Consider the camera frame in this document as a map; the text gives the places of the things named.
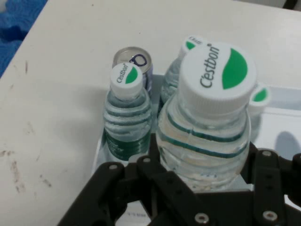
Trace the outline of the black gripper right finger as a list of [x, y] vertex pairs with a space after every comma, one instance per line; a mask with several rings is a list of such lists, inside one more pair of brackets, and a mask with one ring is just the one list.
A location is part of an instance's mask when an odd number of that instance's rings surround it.
[[285, 202], [301, 205], [301, 155], [287, 160], [274, 150], [249, 144], [242, 177], [253, 185], [254, 226], [299, 226], [301, 212]]

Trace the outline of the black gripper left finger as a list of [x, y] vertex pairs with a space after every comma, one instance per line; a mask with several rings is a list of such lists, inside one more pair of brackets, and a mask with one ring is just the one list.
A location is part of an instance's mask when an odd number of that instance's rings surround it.
[[128, 204], [139, 201], [152, 226], [207, 226], [210, 214], [197, 196], [159, 162], [154, 136], [150, 153], [124, 166], [101, 164], [59, 221], [61, 226], [114, 226]]

